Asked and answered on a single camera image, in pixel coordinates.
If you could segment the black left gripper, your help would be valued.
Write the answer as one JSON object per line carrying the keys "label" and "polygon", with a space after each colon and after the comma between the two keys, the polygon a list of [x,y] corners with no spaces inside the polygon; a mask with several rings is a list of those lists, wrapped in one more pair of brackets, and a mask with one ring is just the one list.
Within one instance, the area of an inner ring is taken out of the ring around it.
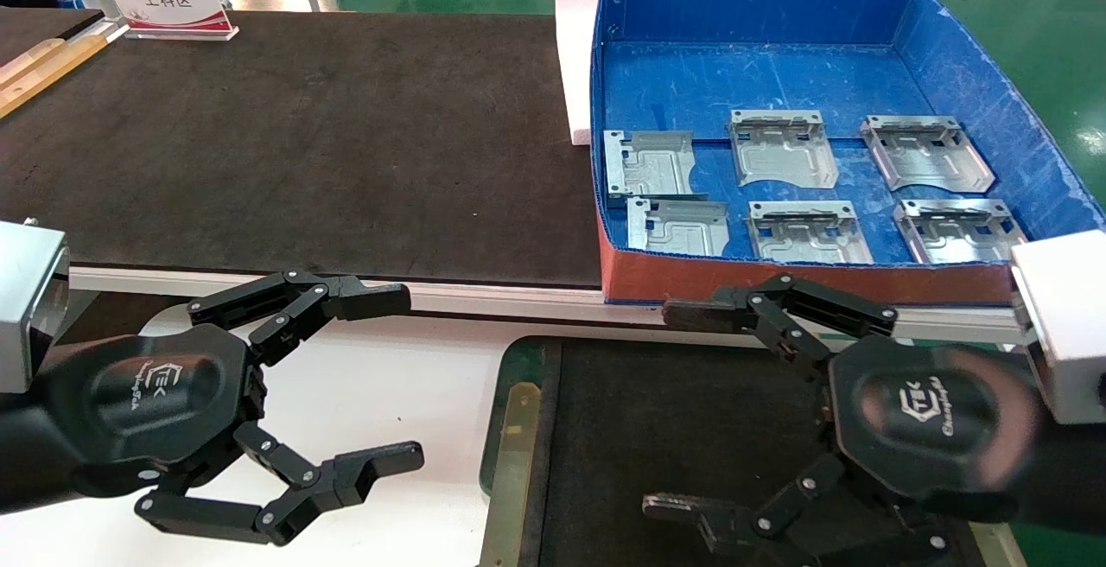
{"label": "black left gripper", "polygon": [[[321,515],[363,504],[375,481],[418,471],[425,454],[407,441],[314,465],[248,423],[264,416],[255,366],[282,361],[331,321],[410,311],[401,283],[285,271],[191,300],[191,323],[201,326],[181,334],[70,347],[39,381],[40,496],[118,497],[165,481],[134,508],[155,529],[285,546]],[[228,330],[254,322],[248,349]],[[279,497],[257,506],[187,495],[242,453],[283,481]]]}

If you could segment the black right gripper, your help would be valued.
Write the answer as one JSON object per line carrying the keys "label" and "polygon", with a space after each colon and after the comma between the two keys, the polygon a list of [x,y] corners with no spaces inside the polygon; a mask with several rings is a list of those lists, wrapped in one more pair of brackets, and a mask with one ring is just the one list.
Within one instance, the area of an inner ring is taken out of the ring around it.
{"label": "black right gripper", "polygon": [[[668,300],[661,315],[675,329],[754,335],[805,378],[822,378],[827,367],[842,453],[906,498],[1004,493],[1039,440],[1042,398],[1027,363],[964,344],[916,347],[884,338],[898,318],[888,304],[784,274],[759,286],[716,288],[703,302]],[[833,358],[803,322],[854,339],[881,337]],[[842,456],[826,453],[755,510],[658,493],[643,497],[641,512],[695,527],[711,554],[775,566],[924,566],[949,554],[951,540],[929,524],[904,524],[893,536],[825,554],[799,546],[791,525],[848,472]]]}

